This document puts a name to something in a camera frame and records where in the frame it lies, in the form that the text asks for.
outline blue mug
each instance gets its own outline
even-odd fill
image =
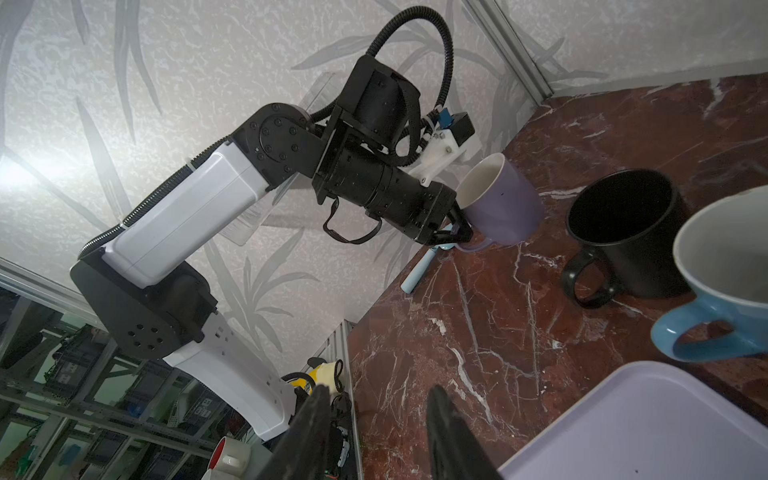
[[[682,362],[768,352],[768,186],[723,198],[693,215],[675,237],[677,268],[697,298],[662,316],[656,347]],[[724,320],[733,332],[679,343],[701,323]]]

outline blue connector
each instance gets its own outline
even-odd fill
[[[440,124],[440,128],[445,130],[453,123],[453,117],[448,112],[448,108],[443,108],[437,116],[437,123]]]

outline mug handle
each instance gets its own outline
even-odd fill
[[[603,282],[603,285],[597,292],[592,293],[588,298],[583,300],[576,295],[576,280],[579,275],[581,275],[581,272],[594,262],[603,263],[603,260],[596,250],[584,248],[579,253],[576,253],[576,255],[565,264],[563,273],[560,275],[560,284],[563,287],[565,295],[576,302],[580,307],[590,310],[599,308],[610,302],[611,299],[621,291],[621,285],[616,276],[610,269],[604,268],[601,270],[605,272],[605,282]]]
[[[713,362],[764,351],[737,335],[736,330],[716,339],[677,343],[685,332],[696,325],[720,319],[723,317],[715,310],[694,300],[665,313],[650,330],[650,337],[664,355],[681,362]]]
[[[479,252],[480,250],[482,250],[484,248],[488,248],[491,245],[493,245],[494,243],[495,243],[495,241],[491,240],[490,238],[486,238],[485,240],[483,240],[482,242],[478,243],[477,245],[474,245],[473,247],[462,247],[462,245],[460,243],[457,243],[455,245],[455,247],[459,251],[462,251],[464,253],[474,253],[474,252]]]

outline purple mug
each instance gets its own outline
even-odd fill
[[[504,154],[489,155],[469,171],[456,189],[456,203],[472,227],[485,235],[478,245],[456,246],[467,253],[493,243],[516,245],[544,219],[536,189]]]

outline mug rim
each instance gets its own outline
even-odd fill
[[[489,163],[491,163],[490,159],[496,157],[497,155],[500,155],[502,157],[502,164],[499,166],[498,172],[496,172],[496,176],[493,177],[493,181],[490,184],[488,184],[488,186],[485,188],[485,190],[483,190],[482,193],[479,194],[473,201],[469,202],[464,207],[459,206],[462,210],[465,209],[465,208],[469,208],[470,206],[472,206],[475,203],[477,203],[478,200],[483,198],[485,196],[485,194],[488,193],[488,190],[491,190],[491,187],[493,187],[496,184],[496,181],[502,175],[502,171],[504,171],[504,165],[507,162],[507,156],[504,155],[503,152],[495,152],[493,154],[488,155],[487,157],[485,157],[482,160],[480,160],[477,163],[477,165],[475,165],[474,167],[469,169],[469,172],[467,172],[467,174],[464,176],[464,178],[462,178],[462,181],[460,181],[458,183],[458,186],[456,187],[456,196],[457,197],[458,197],[458,191],[462,188],[462,185],[469,178],[469,176],[472,175],[472,172],[475,171],[475,169],[478,168],[485,161],[489,161]]]
[[[735,200],[737,197],[741,197],[742,195],[748,195],[756,190],[768,190],[768,185],[763,185],[762,187],[750,188],[743,192],[739,192],[738,194],[729,195],[728,197],[723,197],[717,201],[712,202],[711,204],[707,205],[701,210],[697,211],[695,214],[691,215],[690,218],[680,228],[680,231],[677,232],[677,235],[674,238],[674,243],[672,244],[672,257],[674,258],[674,264],[677,266],[677,269],[680,271],[680,273],[683,274],[683,277],[685,277],[685,280],[692,286],[696,287],[697,289],[702,290],[705,293],[711,296],[714,296],[716,298],[726,300],[727,302],[736,303],[738,305],[749,306],[753,308],[766,309],[768,308],[768,302],[757,302],[755,300],[747,300],[738,296],[730,295],[728,293],[720,292],[719,290],[715,290],[711,286],[705,285],[696,277],[694,277],[693,274],[690,273],[688,269],[686,269],[685,266],[682,265],[682,261],[680,260],[680,242],[681,242],[680,239],[682,238],[685,231],[691,228],[691,225],[693,225],[696,219],[703,217],[707,212],[709,212],[710,210],[714,210],[715,208],[719,207],[722,204]]]
[[[591,242],[589,240],[585,240],[581,237],[579,237],[574,231],[571,229],[571,212],[578,202],[578,199],[584,195],[586,192],[588,192],[590,189],[594,188],[595,185],[599,184],[603,180],[606,180],[608,178],[621,175],[621,174],[627,174],[630,172],[652,172],[654,174],[658,174],[660,177],[662,177],[670,186],[672,189],[672,198],[670,199],[670,204],[667,205],[667,209],[662,213],[656,221],[654,221],[651,225],[649,225],[644,230],[637,232],[635,235],[632,235],[631,237],[622,238],[621,240],[615,240],[613,242]],[[666,174],[661,173],[658,170],[654,170],[653,168],[628,168],[627,170],[619,170],[615,171],[612,174],[608,174],[604,177],[600,177],[591,184],[587,185],[579,194],[576,196],[576,200],[574,200],[574,203],[571,204],[571,206],[568,208],[568,213],[565,214],[565,229],[568,232],[568,235],[571,236],[571,238],[576,239],[578,242],[589,245],[591,247],[612,247],[614,245],[621,245],[622,243],[629,242],[632,240],[635,240],[639,237],[642,237],[652,229],[654,229],[659,223],[666,220],[667,217],[669,217],[670,212],[677,206],[677,202],[680,200],[680,191],[677,189],[677,185],[674,184],[672,179],[670,179]]]

